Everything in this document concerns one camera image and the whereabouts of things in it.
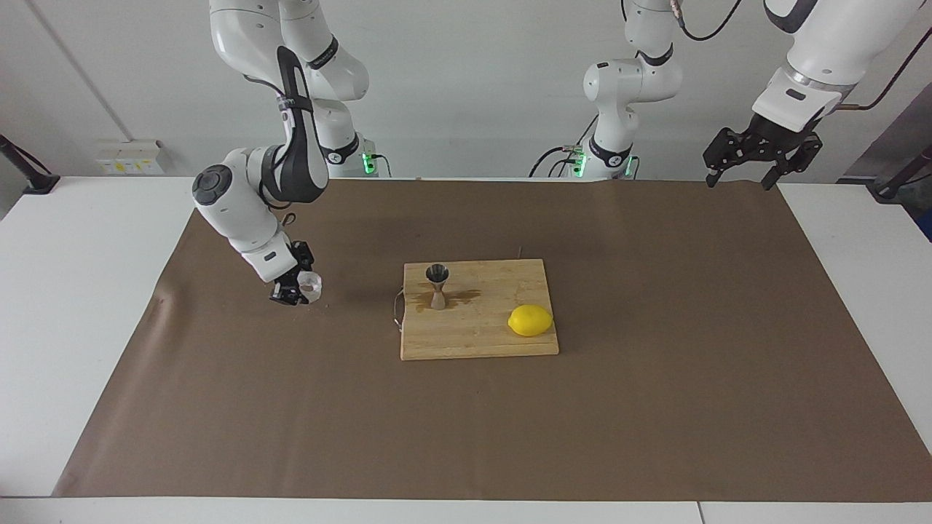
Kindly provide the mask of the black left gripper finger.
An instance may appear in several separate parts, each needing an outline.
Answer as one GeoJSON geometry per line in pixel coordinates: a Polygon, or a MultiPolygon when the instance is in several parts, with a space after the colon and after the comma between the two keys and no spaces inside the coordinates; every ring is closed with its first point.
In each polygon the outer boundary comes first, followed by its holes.
{"type": "Polygon", "coordinates": [[[703,163],[708,168],[706,185],[713,188],[723,172],[746,161],[746,142],[749,136],[731,128],[722,128],[703,152],[703,163]]]}
{"type": "Polygon", "coordinates": [[[805,137],[801,145],[792,151],[792,155],[778,154],[778,158],[760,181],[760,185],[769,191],[783,176],[793,172],[805,172],[822,147],[823,142],[819,137],[805,137]]]}

